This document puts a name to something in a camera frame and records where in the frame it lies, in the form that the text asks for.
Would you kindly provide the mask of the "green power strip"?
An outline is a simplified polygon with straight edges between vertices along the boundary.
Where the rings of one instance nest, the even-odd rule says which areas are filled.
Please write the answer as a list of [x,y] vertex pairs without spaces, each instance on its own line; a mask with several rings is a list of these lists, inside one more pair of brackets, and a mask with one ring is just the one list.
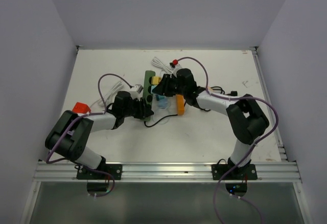
[[143,98],[147,101],[148,104],[152,106],[153,95],[151,94],[150,88],[152,86],[150,78],[155,76],[155,72],[151,70],[145,71],[144,75],[144,89],[143,89]]

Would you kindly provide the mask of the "yellow plug adapter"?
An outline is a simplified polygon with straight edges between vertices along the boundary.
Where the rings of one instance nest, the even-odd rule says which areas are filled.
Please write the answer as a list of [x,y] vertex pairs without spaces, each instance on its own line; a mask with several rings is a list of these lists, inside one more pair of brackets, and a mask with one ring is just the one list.
[[153,76],[150,78],[152,85],[158,85],[161,82],[161,77],[159,76]]

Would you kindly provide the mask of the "light blue plug adapter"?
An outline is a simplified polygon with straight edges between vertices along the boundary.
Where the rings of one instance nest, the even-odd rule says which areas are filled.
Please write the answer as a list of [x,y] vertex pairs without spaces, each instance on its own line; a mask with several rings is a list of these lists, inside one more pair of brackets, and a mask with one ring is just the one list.
[[168,107],[168,100],[162,99],[158,101],[158,107],[161,109],[166,109]]

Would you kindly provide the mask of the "orange power strip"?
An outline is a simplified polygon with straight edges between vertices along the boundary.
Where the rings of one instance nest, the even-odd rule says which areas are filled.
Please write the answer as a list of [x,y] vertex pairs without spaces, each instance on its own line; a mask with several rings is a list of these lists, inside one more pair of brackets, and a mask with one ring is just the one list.
[[183,95],[176,95],[176,109],[177,115],[183,116],[184,115],[184,97]]

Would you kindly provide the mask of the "red cube plug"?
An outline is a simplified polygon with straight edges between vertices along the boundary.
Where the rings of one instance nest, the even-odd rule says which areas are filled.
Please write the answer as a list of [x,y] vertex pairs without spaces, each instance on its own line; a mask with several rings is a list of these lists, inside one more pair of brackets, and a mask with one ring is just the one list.
[[72,112],[77,113],[77,114],[86,114],[91,112],[90,107],[87,104],[77,102],[75,106],[72,109]]

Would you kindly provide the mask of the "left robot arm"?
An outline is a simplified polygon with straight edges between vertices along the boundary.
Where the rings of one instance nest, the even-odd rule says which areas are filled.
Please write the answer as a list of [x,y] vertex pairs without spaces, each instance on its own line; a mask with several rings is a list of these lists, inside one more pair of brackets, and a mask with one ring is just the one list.
[[48,164],[57,162],[51,160],[51,156],[57,153],[64,160],[87,167],[94,179],[101,179],[106,173],[105,159],[86,146],[89,135],[117,129],[128,117],[144,120],[152,115],[152,107],[145,99],[133,99],[126,91],[119,91],[114,102],[100,113],[79,114],[66,110],[45,140],[45,147],[49,150],[45,161]]

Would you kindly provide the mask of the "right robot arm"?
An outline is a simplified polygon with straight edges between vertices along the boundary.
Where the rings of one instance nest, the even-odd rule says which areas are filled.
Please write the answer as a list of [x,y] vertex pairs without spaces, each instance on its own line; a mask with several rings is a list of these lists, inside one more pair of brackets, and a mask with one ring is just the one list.
[[251,95],[231,98],[226,95],[214,96],[206,88],[197,85],[189,69],[163,75],[153,92],[166,97],[182,95],[190,106],[226,115],[237,139],[227,161],[228,175],[237,180],[246,173],[255,143],[269,127],[266,115]]

